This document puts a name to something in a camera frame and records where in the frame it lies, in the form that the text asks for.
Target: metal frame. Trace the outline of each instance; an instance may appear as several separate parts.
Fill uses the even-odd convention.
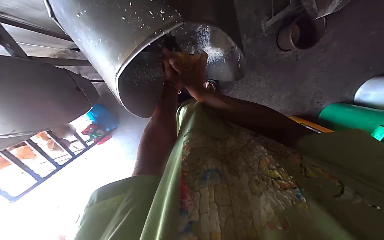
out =
[[[90,62],[87,60],[77,60],[77,59],[63,59],[63,58],[41,58],[41,57],[29,57],[26,55],[26,53],[23,51],[23,49],[19,46],[19,44],[13,39],[13,37],[5,30],[5,28],[1,25],[1,23],[9,24],[12,26],[20,27],[23,29],[31,30],[34,32],[39,32],[48,36],[53,36],[56,38],[65,39],[67,41],[72,41],[72,39],[69,36],[63,36],[59,35],[57,33],[53,33],[48,30],[44,30],[38,27],[33,27],[28,24],[23,24],[14,20],[10,20],[7,18],[0,17],[0,44],[4,46],[4,48],[10,53],[13,57],[20,57],[20,58],[26,58],[31,59],[35,61],[39,61],[42,63],[47,63],[51,65],[56,66],[91,66]],[[81,142],[81,144],[85,147],[82,151],[75,154],[72,152],[68,147],[64,146],[60,139],[57,138],[51,131],[47,131],[50,138],[53,139],[60,147],[62,147],[66,152],[67,155],[70,155],[70,159],[65,162],[64,164],[59,164],[55,161],[55,159],[51,158],[44,150],[42,150],[34,141],[31,139],[27,139],[24,142],[31,147],[32,149],[36,150],[39,155],[43,156],[47,161],[49,161],[52,165],[56,167],[55,170],[50,172],[47,176],[41,177],[39,174],[34,172],[32,169],[30,169],[26,164],[24,164],[19,158],[14,156],[12,153],[10,153],[8,150],[2,150],[0,151],[0,156],[5,158],[7,161],[11,162],[12,164],[15,164],[19,166],[25,173],[32,176],[37,182],[33,184],[31,187],[26,189],[23,193],[19,194],[18,196],[11,196],[7,192],[3,191],[0,188],[0,195],[4,198],[8,199],[11,202],[15,202],[21,197],[23,197],[25,194],[29,193],[32,189],[37,187],[39,184],[46,181],[48,178],[53,176],[56,172],[67,166],[69,163],[71,163],[73,160],[77,159],[79,156],[84,154],[86,151],[88,151],[90,148],[92,148],[94,145],[98,143],[98,141],[95,141],[93,144],[88,145],[85,143],[85,141],[76,133],[74,136],[76,139]]]
[[[81,142],[83,144],[83,146],[85,147],[82,151],[80,151],[78,154],[75,154],[73,153],[70,149],[68,149],[67,147],[65,147],[64,145],[60,144],[60,141],[59,141],[59,138],[57,138],[51,131],[47,131],[47,133],[49,134],[50,138],[53,139],[60,147],[62,147],[67,153],[68,155],[71,156],[71,158],[65,162],[64,164],[58,164],[53,158],[51,158],[50,156],[48,156],[48,154],[46,154],[46,152],[44,152],[44,150],[42,150],[42,148],[40,148],[34,141],[32,141],[31,139],[27,139],[25,141],[25,143],[27,145],[29,145],[32,149],[36,150],[41,156],[43,156],[47,161],[49,161],[51,164],[53,164],[56,169],[53,170],[52,172],[50,172],[50,174],[48,174],[47,176],[45,177],[41,177],[39,174],[35,173],[33,170],[31,170],[28,166],[26,166],[20,159],[18,159],[16,156],[14,156],[12,153],[10,153],[8,150],[2,150],[0,151],[0,155],[5,158],[6,160],[8,160],[9,162],[13,163],[13,164],[16,164],[17,166],[19,166],[22,170],[24,170],[27,174],[29,174],[30,176],[32,176],[33,178],[35,178],[37,180],[37,182],[35,184],[33,184],[31,187],[29,187],[28,189],[26,189],[23,193],[17,195],[17,196],[11,196],[10,194],[8,194],[6,191],[3,191],[1,188],[0,188],[0,195],[3,196],[4,198],[8,199],[9,201],[11,202],[15,202],[17,200],[19,200],[21,197],[23,197],[25,194],[29,193],[32,189],[36,188],[38,185],[40,185],[41,183],[45,182],[48,178],[50,178],[51,176],[53,176],[56,172],[58,172],[59,170],[61,170],[62,168],[64,168],[65,166],[67,166],[69,163],[71,163],[73,160],[77,159],[79,156],[81,156],[82,154],[84,154],[86,151],[88,151],[90,148],[92,148],[94,145],[96,145],[97,143],[99,143],[99,141],[95,141],[93,144],[91,145],[88,145],[85,143],[85,141],[79,136],[78,133],[75,133],[75,137],[76,139]],[[111,134],[111,131],[107,132],[103,137],[107,136]]]
[[[20,47],[19,44],[22,44],[22,43],[16,42],[13,39],[13,37],[7,32],[7,30],[5,30],[5,28],[1,25],[1,23],[5,23],[8,25],[16,26],[16,27],[34,31],[34,32],[39,32],[47,36],[52,36],[52,37],[64,39],[67,41],[72,41],[72,39],[68,35],[58,34],[49,30],[45,30],[39,27],[31,26],[28,24],[24,24],[24,23],[0,16],[0,44],[2,44],[4,48],[8,51],[8,53],[13,57],[32,59],[42,63],[51,64],[53,66],[91,66],[91,63],[88,60],[29,57]]]
[[[53,66],[77,66],[89,67],[92,66],[88,60],[67,59],[67,58],[46,58],[46,57],[30,57],[30,59],[42,63],[47,63]]]
[[[13,37],[0,24],[0,41],[4,48],[13,57],[28,58],[23,49],[14,41]]]

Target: bangle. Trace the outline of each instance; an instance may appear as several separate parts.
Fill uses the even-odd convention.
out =
[[[172,86],[172,87],[174,87],[177,91],[179,91],[177,94],[181,94],[182,92],[180,91],[180,89],[178,89],[176,86],[174,86],[173,84],[171,84],[171,83],[168,83],[168,82],[165,82],[165,83],[163,83],[163,85],[168,85],[168,86]]]

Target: light green fabric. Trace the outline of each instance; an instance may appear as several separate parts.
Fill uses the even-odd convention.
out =
[[[160,176],[134,176],[91,195],[75,240],[139,239]]]
[[[210,135],[224,135],[230,129],[195,100],[179,108],[178,123],[178,140],[163,176],[136,176],[98,189],[90,198],[76,239],[177,238],[186,135],[191,129],[205,130]],[[352,235],[357,239],[384,238],[384,145],[360,131],[347,131],[310,135],[298,141],[296,148],[311,156],[303,160],[304,164],[327,170],[362,194],[364,201],[351,204],[334,198],[334,188],[326,187],[332,179],[322,177],[326,176],[323,172],[316,172],[315,177],[321,181],[317,184],[315,178],[298,176],[296,180],[305,189],[309,206],[306,214],[311,217],[305,220],[306,214],[300,214],[302,210],[295,207],[286,210],[283,215],[295,228],[288,233],[267,231],[266,239],[352,239]],[[297,171],[288,164],[285,169]]]

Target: fingers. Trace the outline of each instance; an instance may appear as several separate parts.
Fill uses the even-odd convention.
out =
[[[168,61],[170,62],[171,66],[174,68],[174,70],[176,70],[176,72],[178,72],[179,74],[182,74],[184,72],[183,67],[179,64],[177,59],[170,58]]]
[[[201,53],[201,57],[198,60],[200,67],[205,68],[207,66],[207,59],[208,59],[208,54],[206,52]]]
[[[170,51],[166,49],[165,47],[163,48],[163,59],[168,60],[170,58]]]

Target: green plastic drum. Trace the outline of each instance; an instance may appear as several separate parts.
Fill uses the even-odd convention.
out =
[[[333,103],[320,113],[318,123],[334,131],[361,129],[384,143],[383,110]]]

